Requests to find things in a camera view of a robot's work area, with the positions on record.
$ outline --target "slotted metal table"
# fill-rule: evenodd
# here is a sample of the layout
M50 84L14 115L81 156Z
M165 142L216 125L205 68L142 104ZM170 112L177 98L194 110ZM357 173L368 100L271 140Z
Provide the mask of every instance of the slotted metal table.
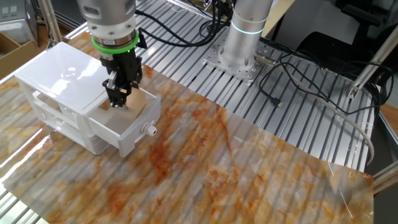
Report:
M178 35L192 42L199 41L199 27L210 17L200 14L195 8L176 0L137 1L137 8L156 17ZM156 36L175 41L170 34L152 20L138 16L137 26ZM228 33L224 28L216 38ZM72 31L66 38L72 39L86 32L86 24ZM350 124L327 110L313 96L298 91L289 78L275 70L266 78L262 88L283 102L277 107L259 90L259 80L271 70L265 66L252 83L245 83L203 61L216 39L204 47L180 48L156 42L147 37L148 49L136 49L143 63L158 72L207 97L239 116L264 128L270 133L297 146L305 152L343 166L364 171L368 145ZM261 44L262 54L277 60L285 52ZM306 77L315 82L323 92L346 110L356 110L372 103L367 91L358 94L355 100L347 96L351 80L337 77L333 72L320 70L314 63L298 57L287 57ZM316 89L297 72L289 72L304 82L313 91ZM349 116L370 136L374 110L363 110ZM0 223L47 223L35 212L0 186Z

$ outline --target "metal mounting plate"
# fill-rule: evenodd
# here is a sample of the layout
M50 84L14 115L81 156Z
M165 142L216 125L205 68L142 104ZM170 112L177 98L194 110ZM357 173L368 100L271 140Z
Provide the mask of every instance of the metal mounting plate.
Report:
M224 30L224 32L218 37L215 43L206 51L203 56L203 61L213 67L218 68L221 71L226 72L229 75L243 80L244 82L252 83L260 74L262 68L264 67L263 64L256 62L253 67L241 69L227 65L219 58L219 51L221 49L221 46L224 44L224 41L228 35L228 31L229 29ZM259 46L257 48L257 52L263 54L263 52L267 52L267 50L265 49L265 47Z

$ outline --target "plastic sheet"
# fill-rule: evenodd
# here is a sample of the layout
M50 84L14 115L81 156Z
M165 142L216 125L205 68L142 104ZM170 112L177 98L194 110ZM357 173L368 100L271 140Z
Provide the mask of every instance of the plastic sheet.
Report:
M88 34L82 41L95 54ZM162 97L158 133L121 158L43 127L16 81L5 83L5 188L49 223L373 222L371 176L314 158L148 67L141 87Z

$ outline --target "green ring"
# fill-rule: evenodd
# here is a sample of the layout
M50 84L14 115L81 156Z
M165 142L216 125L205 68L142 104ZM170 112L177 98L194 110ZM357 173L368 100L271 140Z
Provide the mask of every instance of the green ring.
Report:
M138 39L139 39L139 38L138 38L138 31L136 30L136 36L135 36L134 40L131 42L131 44L129 44L129 45L125 46L125 47L122 47L122 48L120 48L120 49L109 49L109 48L100 46L100 45L94 40L94 37L91 37L91 41L92 41L94 47L95 47L99 52L102 52L102 53L105 53L105 54L110 54L110 55L122 54L122 53L128 52L129 50L133 49L133 48L138 44Z

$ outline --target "small wooden block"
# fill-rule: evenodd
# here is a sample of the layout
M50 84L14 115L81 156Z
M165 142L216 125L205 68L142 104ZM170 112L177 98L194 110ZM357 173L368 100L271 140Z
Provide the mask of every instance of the small wooden block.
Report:
M109 99L106 99L104 101L104 103L102 103L99 108L101 108L102 110L108 110L111 107L111 102Z
M131 111L138 117L142 109L147 104L147 95L144 91L132 88L131 94L127 97L126 106L127 111Z

